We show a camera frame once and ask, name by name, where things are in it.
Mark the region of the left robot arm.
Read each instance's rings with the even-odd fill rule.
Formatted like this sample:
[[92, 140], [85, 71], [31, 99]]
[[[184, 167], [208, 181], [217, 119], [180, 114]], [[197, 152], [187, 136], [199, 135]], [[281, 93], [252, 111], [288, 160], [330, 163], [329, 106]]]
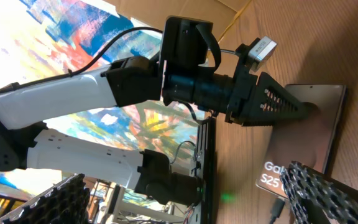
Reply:
[[161, 204], [198, 204], [204, 178], [173, 172], [165, 154], [84, 141], [45, 122], [148, 100], [193, 104], [241, 126], [273, 126], [307, 117], [302, 102], [268, 73], [259, 72], [276, 48], [273, 40], [264, 37], [240, 45], [233, 76], [218, 75], [221, 49], [212, 28], [208, 21], [171, 16], [162, 30], [160, 51], [152, 58], [133, 56], [97, 69], [86, 65], [0, 89], [0, 171], [58, 169], [113, 181]]

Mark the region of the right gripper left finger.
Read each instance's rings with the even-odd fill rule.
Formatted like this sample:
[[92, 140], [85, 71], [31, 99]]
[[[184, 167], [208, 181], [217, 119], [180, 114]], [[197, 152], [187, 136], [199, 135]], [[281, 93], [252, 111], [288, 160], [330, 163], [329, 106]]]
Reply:
[[90, 190], [73, 174], [0, 218], [0, 224], [88, 224]]

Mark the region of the brown Galaxy smartphone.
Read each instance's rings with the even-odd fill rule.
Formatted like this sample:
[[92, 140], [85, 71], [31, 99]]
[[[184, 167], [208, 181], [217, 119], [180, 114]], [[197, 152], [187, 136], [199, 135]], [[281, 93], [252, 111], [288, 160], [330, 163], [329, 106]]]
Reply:
[[340, 84], [287, 85], [285, 89], [304, 103], [309, 116], [273, 127], [255, 182], [259, 188], [282, 198], [287, 196], [280, 174], [292, 161], [326, 173], [347, 94], [347, 86]]

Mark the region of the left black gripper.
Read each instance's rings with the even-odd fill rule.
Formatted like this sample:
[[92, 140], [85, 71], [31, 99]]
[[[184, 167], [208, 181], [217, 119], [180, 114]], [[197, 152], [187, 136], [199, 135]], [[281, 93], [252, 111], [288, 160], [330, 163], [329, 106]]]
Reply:
[[258, 81], [249, 73], [247, 60], [254, 47], [255, 43], [241, 44], [235, 51], [239, 59], [232, 78], [225, 122], [242, 126], [273, 126], [282, 121], [307, 118], [309, 112], [305, 104], [268, 73], [261, 73]]

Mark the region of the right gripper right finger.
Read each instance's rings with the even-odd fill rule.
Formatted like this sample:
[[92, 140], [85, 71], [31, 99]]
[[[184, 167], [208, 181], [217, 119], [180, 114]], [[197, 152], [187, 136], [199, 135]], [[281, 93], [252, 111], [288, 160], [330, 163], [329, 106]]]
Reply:
[[280, 174], [295, 223], [358, 224], [358, 190], [293, 161]]

